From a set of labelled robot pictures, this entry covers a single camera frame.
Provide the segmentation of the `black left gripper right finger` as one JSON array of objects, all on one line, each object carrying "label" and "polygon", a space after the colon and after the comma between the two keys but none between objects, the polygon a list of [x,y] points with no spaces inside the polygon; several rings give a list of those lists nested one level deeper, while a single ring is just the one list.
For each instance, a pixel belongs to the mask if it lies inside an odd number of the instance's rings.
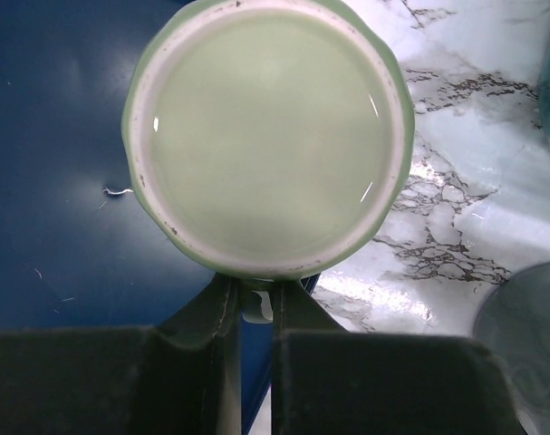
[{"label": "black left gripper right finger", "polygon": [[351,333],[296,282],[274,310],[276,434],[520,434],[491,352],[466,337]]}]

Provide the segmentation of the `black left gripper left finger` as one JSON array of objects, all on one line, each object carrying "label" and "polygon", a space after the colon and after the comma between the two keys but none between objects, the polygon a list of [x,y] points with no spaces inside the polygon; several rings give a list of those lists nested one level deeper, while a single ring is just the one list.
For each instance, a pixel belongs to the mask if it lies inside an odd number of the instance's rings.
[{"label": "black left gripper left finger", "polygon": [[238,434],[236,285],[157,326],[0,333],[0,434]]}]

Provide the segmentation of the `dark grey mug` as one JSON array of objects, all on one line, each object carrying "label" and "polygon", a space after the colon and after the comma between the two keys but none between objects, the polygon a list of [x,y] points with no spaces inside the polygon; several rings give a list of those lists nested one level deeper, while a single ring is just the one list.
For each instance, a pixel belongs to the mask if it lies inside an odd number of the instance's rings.
[{"label": "dark grey mug", "polygon": [[472,335],[497,357],[525,432],[550,434],[550,263],[496,286]]}]

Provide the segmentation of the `light green mug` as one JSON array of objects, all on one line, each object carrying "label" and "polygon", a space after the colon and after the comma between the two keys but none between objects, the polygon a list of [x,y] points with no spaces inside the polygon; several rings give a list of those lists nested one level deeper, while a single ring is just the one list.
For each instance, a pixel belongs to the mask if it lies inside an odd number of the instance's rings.
[{"label": "light green mug", "polygon": [[141,206],[239,278],[242,312],[378,232],[410,171],[414,109],[389,46],[342,1],[195,1],[143,51],[121,136]]}]

